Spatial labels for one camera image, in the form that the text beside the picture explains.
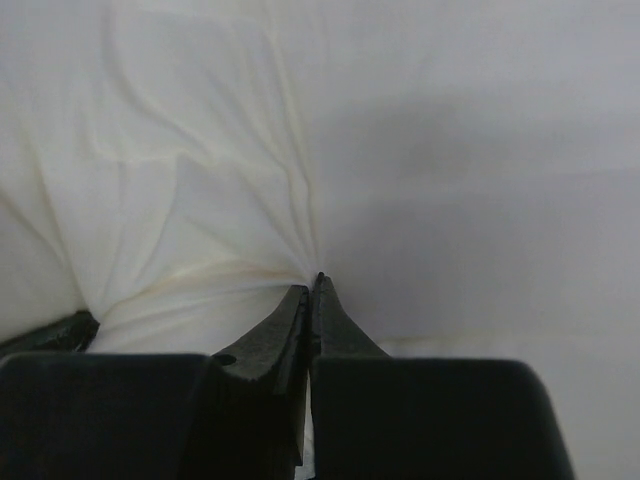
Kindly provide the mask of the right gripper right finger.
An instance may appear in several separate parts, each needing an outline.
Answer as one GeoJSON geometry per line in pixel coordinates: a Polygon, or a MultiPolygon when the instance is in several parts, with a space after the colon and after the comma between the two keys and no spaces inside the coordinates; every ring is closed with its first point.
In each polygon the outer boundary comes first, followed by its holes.
{"type": "Polygon", "coordinates": [[[332,279],[319,273],[312,290],[311,355],[321,357],[388,358],[344,310],[332,279]]]}

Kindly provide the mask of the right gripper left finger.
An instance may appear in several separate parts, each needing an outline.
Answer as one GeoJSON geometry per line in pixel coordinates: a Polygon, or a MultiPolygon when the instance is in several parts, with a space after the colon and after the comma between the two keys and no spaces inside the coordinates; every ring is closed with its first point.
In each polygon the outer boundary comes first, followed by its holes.
{"type": "Polygon", "coordinates": [[[232,389],[285,393],[296,376],[306,342],[309,290],[292,286],[264,320],[211,356],[232,389]]]}

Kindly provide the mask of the cream pillow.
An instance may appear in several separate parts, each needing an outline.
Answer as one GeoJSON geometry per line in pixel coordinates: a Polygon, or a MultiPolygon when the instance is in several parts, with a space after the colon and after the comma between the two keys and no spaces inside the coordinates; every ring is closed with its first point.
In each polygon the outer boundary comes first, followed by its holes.
{"type": "Polygon", "coordinates": [[[5,1],[1,335],[215,352],[319,272],[639,475],[635,1],[5,1]]]}

